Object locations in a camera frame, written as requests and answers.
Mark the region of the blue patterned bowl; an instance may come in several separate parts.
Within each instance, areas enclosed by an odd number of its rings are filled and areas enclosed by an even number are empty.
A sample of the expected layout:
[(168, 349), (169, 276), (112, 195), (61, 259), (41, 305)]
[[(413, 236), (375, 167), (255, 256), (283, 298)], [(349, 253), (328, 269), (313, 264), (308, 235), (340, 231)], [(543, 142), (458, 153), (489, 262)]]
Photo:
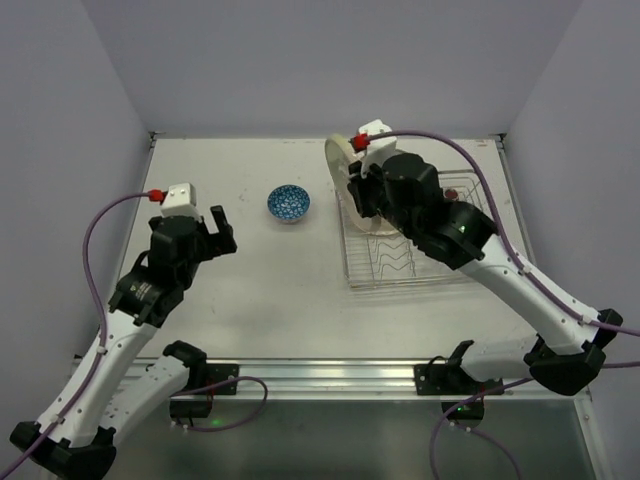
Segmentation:
[(294, 224), (308, 213), (311, 198), (308, 192), (293, 184), (276, 187), (267, 197), (267, 210), (279, 222)]

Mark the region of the cream plate front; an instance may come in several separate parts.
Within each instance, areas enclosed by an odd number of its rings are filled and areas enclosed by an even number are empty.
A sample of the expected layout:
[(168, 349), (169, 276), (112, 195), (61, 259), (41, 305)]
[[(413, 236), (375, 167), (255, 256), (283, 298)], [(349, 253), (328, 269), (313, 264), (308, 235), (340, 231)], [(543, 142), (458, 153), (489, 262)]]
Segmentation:
[(324, 144), (325, 159), (332, 177), (336, 192), (339, 194), (344, 209), (359, 230), (374, 236), (392, 236), (397, 230), (386, 220), (378, 216), (363, 218), (356, 210), (353, 197), (348, 191), (349, 166), (358, 160), (346, 137), (332, 134)]

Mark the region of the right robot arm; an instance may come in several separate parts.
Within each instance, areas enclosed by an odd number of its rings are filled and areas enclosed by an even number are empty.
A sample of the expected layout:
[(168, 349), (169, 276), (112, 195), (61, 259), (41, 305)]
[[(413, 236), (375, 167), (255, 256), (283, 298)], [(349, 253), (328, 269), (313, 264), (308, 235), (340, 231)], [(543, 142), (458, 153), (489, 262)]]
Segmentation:
[(535, 331), (520, 340), (465, 340), (427, 378), (461, 391), (503, 378), (532, 378), (572, 396), (606, 360), (622, 317), (573, 299), (519, 253), (507, 250), (494, 220), (471, 203), (449, 198), (437, 169), (397, 153), (367, 174), (361, 162), (341, 168), (356, 215), (389, 223), (428, 258), (483, 285)]

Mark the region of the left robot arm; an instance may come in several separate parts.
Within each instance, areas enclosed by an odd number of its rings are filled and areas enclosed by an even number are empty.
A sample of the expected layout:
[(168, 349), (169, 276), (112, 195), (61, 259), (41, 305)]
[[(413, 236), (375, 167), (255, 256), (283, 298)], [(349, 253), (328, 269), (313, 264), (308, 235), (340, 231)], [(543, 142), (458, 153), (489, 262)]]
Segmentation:
[(169, 344), (146, 375), (118, 389), (141, 349), (183, 301), (201, 263), (237, 250), (222, 206), (201, 216), (156, 216), (150, 247), (116, 284), (98, 336), (57, 399), (35, 421), (16, 425), (11, 443), (60, 479), (102, 479), (117, 445), (159, 403), (204, 385), (207, 355), (184, 342)]

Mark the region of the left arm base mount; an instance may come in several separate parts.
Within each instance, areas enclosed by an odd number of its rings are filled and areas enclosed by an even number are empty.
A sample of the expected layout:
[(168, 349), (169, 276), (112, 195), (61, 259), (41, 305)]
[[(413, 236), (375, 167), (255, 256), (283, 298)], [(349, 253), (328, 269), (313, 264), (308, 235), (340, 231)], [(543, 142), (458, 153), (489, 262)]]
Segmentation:
[[(233, 363), (208, 363), (205, 367), (200, 367), (196, 374), (190, 374), (185, 387), (180, 391), (194, 390), (197, 388), (214, 385), (225, 380), (235, 378), (240, 373), (240, 366)], [(218, 389), (210, 390), (201, 394), (196, 399), (178, 397), (171, 399), (169, 403), (169, 416), (176, 423), (180, 421), (193, 422), (195, 419), (207, 418), (213, 408), (215, 394), (235, 395), (236, 384), (226, 385)]]

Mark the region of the aluminium mounting rail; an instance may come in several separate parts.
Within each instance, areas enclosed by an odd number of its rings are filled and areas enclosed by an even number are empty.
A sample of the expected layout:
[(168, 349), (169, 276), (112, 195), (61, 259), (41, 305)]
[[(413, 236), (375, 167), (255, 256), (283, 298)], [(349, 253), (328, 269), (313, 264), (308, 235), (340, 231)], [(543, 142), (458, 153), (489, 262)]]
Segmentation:
[[(116, 392), (136, 381), (151, 369), (155, 359), (138, 357), (129, 367)], [(413, 400), (461, 400), (471, 393), (454, 395), (445, 390), (434, 389), (436, 394), (418, 395), (423, 387), (417, 381), (414, 366), (428, 360), (309, 360), (309, 359), (214, 359), (210, 365), (237, 365), (232, 374), (251, 376), (263, 380), (269, 390), (268, 399), (273, 401), (413, 401)], [(237, 386), (231, 400), (259, 400), (263, 389), (257, 383), (243, 380)], [(589, 390), (582, 390), (573, 397), (553, 393), (536, 382), (512, 386), (505, 393), (492, 394), (497, 400), (560, 400), (570, 398), (590, 399)]]

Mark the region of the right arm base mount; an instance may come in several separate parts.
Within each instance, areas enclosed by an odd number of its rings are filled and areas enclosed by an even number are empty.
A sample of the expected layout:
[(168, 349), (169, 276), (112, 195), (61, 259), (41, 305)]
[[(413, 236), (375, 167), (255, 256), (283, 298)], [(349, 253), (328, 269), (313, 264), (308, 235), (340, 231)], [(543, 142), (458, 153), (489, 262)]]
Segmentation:
[[(472, 340), (461, 342), (453, 353), (445, 358), (441, 355), (433, 357), (426, 363), (413, 366), (413, 380), (416, 394), (419, 396), (466, 396), (484, 392), (485, 390), (502, 386), (503, 381), (487, 380), (479, 382), (472, 379), (461, 368), (463, 354), (473, 344)], [(447, 416), (465, 426), (478, 426), (484, 418), (484, 400), (479, 399), (471, 404), (457, 407)]]

